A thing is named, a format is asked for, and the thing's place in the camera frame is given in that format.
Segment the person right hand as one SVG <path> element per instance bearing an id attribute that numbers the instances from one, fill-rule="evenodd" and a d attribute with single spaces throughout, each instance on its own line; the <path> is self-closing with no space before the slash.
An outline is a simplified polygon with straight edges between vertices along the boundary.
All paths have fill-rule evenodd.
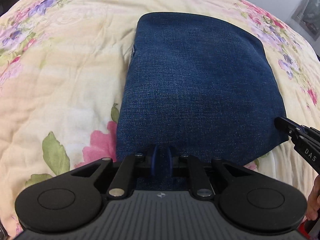
<path id="1" fill-rule="evenodd" d="M 319 176 L 314 180 L 314 184 L 312 190 L 308 196 L 308 207 L 306 212 L 306 218 L 308 220 L 316 220 L 318 217 L 319 210 L 319 189 L 320 189 L 320 181 Z"/>

